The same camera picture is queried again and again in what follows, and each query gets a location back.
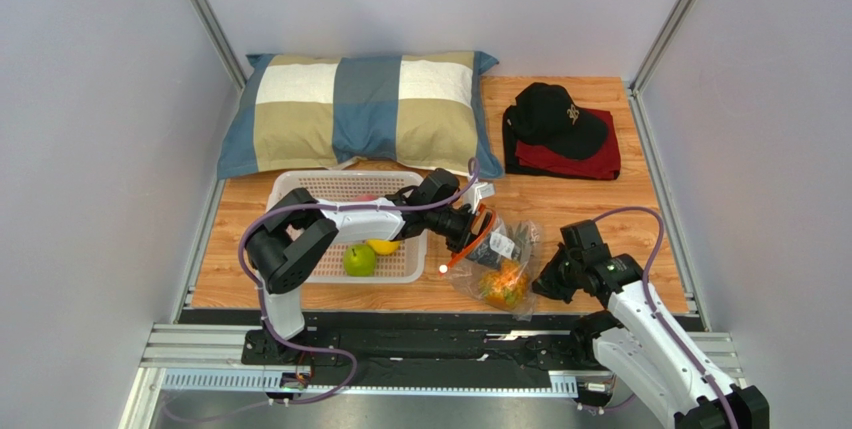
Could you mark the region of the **clear zip top bag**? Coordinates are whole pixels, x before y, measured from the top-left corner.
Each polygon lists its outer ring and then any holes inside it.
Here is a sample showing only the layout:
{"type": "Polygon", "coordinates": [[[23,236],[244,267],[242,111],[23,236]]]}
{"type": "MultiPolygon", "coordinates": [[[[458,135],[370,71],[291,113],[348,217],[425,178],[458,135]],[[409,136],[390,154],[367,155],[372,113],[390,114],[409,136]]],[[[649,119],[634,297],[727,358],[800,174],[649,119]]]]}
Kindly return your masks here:
{"type": "Polygon", "coordinates": [[[473,238],[439,273],[457,292],[529,321],[537,302],[532,283],[540,272],[541,239],[536,223],[508,224],[481,205],[473,219],[473,238]]]}

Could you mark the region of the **orange fake pineapple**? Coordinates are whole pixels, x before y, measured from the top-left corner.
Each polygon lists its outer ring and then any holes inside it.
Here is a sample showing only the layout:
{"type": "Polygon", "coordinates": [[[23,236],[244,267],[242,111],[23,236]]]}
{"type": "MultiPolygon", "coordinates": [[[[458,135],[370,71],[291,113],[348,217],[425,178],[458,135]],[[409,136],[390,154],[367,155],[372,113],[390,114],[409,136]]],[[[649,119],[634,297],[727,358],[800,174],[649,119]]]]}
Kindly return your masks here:
{"type": "Polygon", "coordinates": [[[533,280],[540,269],[541,230],[532,221],[501,227],[486,239],[486,271],[479,291],[488,305],[509,312],[515,319],[529,320],[536,296],[533,280]]]}

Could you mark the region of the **yellow fake orange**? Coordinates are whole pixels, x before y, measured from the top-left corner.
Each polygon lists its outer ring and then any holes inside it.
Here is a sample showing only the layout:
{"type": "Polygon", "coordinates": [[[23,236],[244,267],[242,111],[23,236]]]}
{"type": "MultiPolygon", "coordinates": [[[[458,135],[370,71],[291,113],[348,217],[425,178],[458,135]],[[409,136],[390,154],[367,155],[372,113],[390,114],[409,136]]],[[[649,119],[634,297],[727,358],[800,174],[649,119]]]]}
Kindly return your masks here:
{"type": "Polygon", "coordinates": [[[366,241],[366,245],[369,246],[377,255],[387,256],[395,253],[400,248],[401,242],[370,239],[366,241]]]}

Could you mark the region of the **green fake apple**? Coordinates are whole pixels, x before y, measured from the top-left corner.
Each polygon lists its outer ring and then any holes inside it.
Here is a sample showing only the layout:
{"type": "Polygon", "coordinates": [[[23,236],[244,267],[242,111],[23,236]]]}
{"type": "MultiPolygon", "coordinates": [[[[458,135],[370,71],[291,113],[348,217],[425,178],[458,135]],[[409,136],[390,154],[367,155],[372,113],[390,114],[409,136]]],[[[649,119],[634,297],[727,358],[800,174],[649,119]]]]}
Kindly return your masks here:
{"type": "Polygon", "coordinates": [[[344,251],[342,264],[351,277],[371,277],[377,266],[377,255],[366,243],[354,244],[344,251]]]}

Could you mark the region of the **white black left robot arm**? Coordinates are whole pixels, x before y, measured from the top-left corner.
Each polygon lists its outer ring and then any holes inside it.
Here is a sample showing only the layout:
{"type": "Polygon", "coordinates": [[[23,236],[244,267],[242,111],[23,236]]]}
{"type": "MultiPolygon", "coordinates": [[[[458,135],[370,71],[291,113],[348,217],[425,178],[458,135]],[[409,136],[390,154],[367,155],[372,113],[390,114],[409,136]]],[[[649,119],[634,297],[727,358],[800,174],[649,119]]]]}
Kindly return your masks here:
{"type": "Polygon", "coordinates": [[[483,204],[463,202],[475,185],[444,170],[429,172],[417,185],[363,202],[334,202],[297,187],[245,230],[237,257],[254,282],[261,322],[279,341],[305,328],[301,287],[328,249],[368,239],[404,241],[425,232],[444,238],[455,255],[467,249],[495,218],[483,204]]]}

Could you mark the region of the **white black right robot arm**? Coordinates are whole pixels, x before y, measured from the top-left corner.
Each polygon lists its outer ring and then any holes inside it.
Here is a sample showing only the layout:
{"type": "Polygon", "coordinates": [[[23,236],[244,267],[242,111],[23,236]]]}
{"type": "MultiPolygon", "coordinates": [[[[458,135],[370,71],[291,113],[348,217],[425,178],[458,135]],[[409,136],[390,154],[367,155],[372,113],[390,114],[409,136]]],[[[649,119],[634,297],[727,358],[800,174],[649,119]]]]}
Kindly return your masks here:
{"type": "Polygon", "coordinates": [[[570,332],[576,364],[610,370],[666,428],[769,427],[763,393],[741,387],[698,347],[632,256],[613,255],[591,220],[560,232],[533,290],[564,302],[583,291],[601,303],[570,332]]]}

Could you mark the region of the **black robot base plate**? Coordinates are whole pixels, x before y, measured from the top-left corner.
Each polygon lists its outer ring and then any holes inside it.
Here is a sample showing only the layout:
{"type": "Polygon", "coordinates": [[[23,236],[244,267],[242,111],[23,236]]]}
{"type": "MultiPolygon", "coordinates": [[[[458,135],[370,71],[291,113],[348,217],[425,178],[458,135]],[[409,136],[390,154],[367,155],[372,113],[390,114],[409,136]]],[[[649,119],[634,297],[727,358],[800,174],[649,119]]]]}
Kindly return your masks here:
{"type": "Polygon", "coordinates": [[[312,387],[334,385],[352,374],[351,387],[538,389],[549,371],[601,370],[576,364],[568,354],[568,337],[580,318],[545,314],[517,321],[496,313],[309,311],[305,330],[293,339],[294,349],[262,328],[256,310],[189,309],[177,321],[239,326],[237,362],[291,367],[312,387]]]}

